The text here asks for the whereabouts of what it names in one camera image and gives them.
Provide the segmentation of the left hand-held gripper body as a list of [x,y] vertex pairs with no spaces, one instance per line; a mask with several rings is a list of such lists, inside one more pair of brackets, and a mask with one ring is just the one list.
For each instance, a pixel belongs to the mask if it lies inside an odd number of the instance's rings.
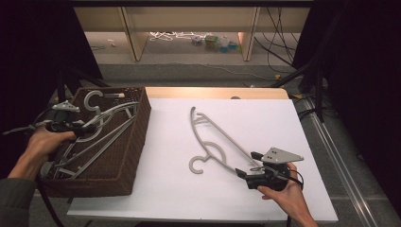
[[78,124],[75,122],[79,107],[74,106],[68,100],[55,104],[50,111],[50,119],[46,129],[52,132],[75,131]]

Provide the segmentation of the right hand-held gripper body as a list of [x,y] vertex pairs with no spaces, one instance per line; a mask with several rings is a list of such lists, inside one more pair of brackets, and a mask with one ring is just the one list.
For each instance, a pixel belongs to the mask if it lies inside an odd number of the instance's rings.
[[275,191],[282,191],[292,180],[302,184],[290,176],[288,163],[300,162],[305,158],[301,155],[285,151],[280,148],[270,148],[260,161],[263,165],[258,168],[261,174],[247,175],[245,180],[249,189],[256,189],[258,186],[267,186]]

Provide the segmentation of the grey plastic clothes hanger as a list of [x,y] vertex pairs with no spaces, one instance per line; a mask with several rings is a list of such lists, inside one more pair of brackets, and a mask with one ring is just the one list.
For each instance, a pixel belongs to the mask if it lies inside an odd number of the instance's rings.
[[91,91],[84,98],[83,103],[85,109],[89,112],[95,112],[96,115],[87,123],[85,123],[83,127],[94,125],[96,126],[96,132],[89,137],[81,136],[78,140],[79,143],[89,142],[90,140],[95,139],[101,133],[102,128],[105,127],[113,119],[113,116],[118,112],[125,111],[128,115],[128,119],[134,119],[134,117],[136,116],[136,109],[137,105],[139,104],[138,101],[129,101],[126,103],[118,104],[108,110],[101,111],[99,106],[91,106],[89,104],[89,100],[93,96],[104,97],[104,93],[100,92],[99,90],[95,90]]
[[190,126],[192,132],[194,133],[197,141],[199,142],[200,146],[205,151],[204,156],[194,156],[190,159],[188,163],[189,170],[194,174],[202,174],[202,169],[196,169],[194,164],[196,161],[202,161],[206,163],[207,161],[213,159],[218,162],[224,168],[236,173],[236,169],[229,165],[227,155],[225,150],[217,143],[213,141],[203,140],[199,134],[197,126],[199,124],[207,124],[211,126],[213,129],[217,130],[225,139],[227,139],[231,144],[233,144],[243,155],[246,156],[248,161],[253,164],[253,166],[257,169],[260,167],[252,157],[249,152],[247,152],[242,146],[240,146],[237,141],[230,136],[224,129],[222,129],[217,123],[215,123],[208,115],[205,113],[198,113],[195,107],[190,109]]
[[49,179],[76,179],[88,169],[132,124],[136,104],[119,105],[97,114],[84,129],[94,133],[79,136],[52,163]]
[[76,145],[74,142],[64,152],[59,152],[54,161],[46,163],[40,176],[48,180],[77,179],[132,125],[132,122],[133,119],[126,120],[78,152],[73,152]]

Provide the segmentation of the brown woven basket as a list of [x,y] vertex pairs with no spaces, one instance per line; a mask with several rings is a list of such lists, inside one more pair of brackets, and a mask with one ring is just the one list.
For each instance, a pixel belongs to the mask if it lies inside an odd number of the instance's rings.
[[[129,101],[138,101],[133,124],[77,179],[48,180],[40,176],[40,183],[50,197],[113,197],[126,196],[132,191],[136,169],[146,142],[151,112],[147,91],[143,87],[81,88],[72,99],[72,104],[80,109],[75,121],[82,120],[87,123],[96,115],[95,112],[86,110],[83,103],[84,98],[95,90],[104,94],[124,93],[126,96],[125,98],[91,97],[89,104],[99,106],[101,111]],[[50,162],[72,143],[62,145]]]

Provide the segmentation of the person's right hand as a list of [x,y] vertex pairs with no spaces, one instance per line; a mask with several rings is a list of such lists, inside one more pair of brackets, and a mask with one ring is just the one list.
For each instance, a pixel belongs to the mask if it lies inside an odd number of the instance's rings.
[[307,213],[307,205],[301,186],[292,180],[282,191],[275,191],[267,186],[258,186],[263,200],[275,201],[286,214],[298,218]]

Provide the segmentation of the person's left hand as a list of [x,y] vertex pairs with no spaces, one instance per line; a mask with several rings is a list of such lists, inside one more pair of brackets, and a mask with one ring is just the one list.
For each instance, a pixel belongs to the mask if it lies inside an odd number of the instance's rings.
[[37,129],[29,138],[25,156],[30,163],[39,165],[46,162],[49,155],[63,142],[75,139],[72,131],[51,132],[46,128]]

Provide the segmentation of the black curtain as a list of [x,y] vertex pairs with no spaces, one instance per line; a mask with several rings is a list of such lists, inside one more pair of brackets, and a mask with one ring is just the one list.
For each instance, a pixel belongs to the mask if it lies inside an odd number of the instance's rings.
[[324,60],[329,94],[401,218],[401,0],[313,0],[295,68],[311,60],[339,12]]
[[0,0],[0,103],[47,101],[84,79],[106,84],[65,0]]

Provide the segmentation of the black tripod stand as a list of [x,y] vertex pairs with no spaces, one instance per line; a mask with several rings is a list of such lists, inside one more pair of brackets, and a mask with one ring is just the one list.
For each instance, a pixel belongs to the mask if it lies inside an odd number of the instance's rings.
[[298,90],[303,93],[309,93],[311,89],[315,91],[315,107],[314,113],[323,123],[323,76],[328,72],[328,66],[334,57],[334,53],[338,50],[338,44],[341,40],[341,34],[347,21],[347,13],[349,10],[348,2],[341,4],[334,13],[322,39],[318,42],[316,51],[310,60],[299,69],[296,69],[288,76],[274,82],[270,88],[279,88],[287,84],[293,79],[302,76],[302,80],[298,86]]

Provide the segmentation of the colourful toys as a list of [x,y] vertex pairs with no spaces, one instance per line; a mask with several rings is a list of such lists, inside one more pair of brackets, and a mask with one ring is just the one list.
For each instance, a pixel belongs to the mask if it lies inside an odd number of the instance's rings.
[[215,35],[195,35],[191,38],[191,43],[195,46],[203,45],[207,50],[218,51],[220,53],[242,51],[242,48],[239,44],[231,41],[226,36],[219,37]]

